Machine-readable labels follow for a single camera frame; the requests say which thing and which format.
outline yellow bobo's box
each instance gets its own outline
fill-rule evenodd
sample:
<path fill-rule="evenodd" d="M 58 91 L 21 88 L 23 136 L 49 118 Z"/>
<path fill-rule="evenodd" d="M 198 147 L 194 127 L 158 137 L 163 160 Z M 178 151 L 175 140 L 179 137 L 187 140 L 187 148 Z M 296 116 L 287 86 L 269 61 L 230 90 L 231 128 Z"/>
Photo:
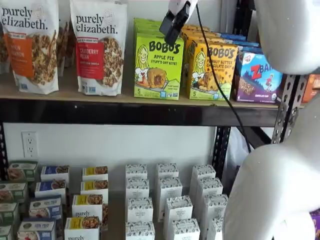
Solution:
<path fill-rule="evenodd" d="M 192 41 L 186 86 L 189 98 L 224 101 L 212 73 L 209 60 L 211 58 L 217 81 L 229 99 L 237 54 L 236 45 L 211 42 L 207 49 L 203 41 Z"/>

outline purple package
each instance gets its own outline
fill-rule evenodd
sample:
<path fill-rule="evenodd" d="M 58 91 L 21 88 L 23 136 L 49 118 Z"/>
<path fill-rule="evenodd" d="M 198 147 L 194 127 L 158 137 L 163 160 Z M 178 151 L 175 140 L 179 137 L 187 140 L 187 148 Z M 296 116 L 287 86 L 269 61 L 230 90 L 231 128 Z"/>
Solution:
<path fill-rule="evenodd" d="M 310 212 L 315 228 L 315 240 L 320 240 L 320 209 Z"/>

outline red label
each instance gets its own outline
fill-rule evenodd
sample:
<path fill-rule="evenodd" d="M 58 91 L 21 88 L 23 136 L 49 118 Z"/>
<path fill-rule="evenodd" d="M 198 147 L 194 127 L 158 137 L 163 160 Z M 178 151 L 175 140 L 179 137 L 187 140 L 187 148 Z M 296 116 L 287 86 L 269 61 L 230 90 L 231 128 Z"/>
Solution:
<path fill-rule="evenodd" d="M 78 38 L 76 43 L 77 75 L 83 78 L 102 80 L 104 78 L 103 42 L 97 38 Z"/>

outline shelf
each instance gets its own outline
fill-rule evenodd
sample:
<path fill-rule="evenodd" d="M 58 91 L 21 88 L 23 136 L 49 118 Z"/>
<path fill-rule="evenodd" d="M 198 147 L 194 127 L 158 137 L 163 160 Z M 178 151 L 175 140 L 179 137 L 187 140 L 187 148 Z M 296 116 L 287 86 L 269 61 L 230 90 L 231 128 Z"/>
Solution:
<path fill-rule="evenodd" d="M 239 126 L 224 101 L 187 98 L 179 101 L 133 96 L 133 84 L 124 79 L 116 97 L 87 96 L 78 92 L 76 70 L 66 69 L 60 91 L 49 95 L 19 92 L 12 73 L 0 75 L 0 121 L 47 124 L 113 124 L 164 126 Z M 244 126 L 273 127 L 278 106 L 232 101 Z"/>

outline cartoon woman illustration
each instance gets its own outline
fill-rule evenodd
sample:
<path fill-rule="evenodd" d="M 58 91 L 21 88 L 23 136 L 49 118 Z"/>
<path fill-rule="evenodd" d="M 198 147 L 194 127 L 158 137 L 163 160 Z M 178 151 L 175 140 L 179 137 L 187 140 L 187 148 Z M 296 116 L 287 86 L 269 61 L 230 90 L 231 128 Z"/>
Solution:
<path fill-rule="evenodd" d="M 148 49 L 145 45 L 141 45 L 135 57 L 135 79 L 137 84 L 149 86 L 147 82 L 148 69 Z"/>
<path fill-rule="evenodd" d="M 197 83 L 199 79 L 203 79 L 205 75 L 205 61 L 206 55 L 203 51 L 198 52 L 195 57 L 193 73 L 192 73 L 192 84 Z"/>

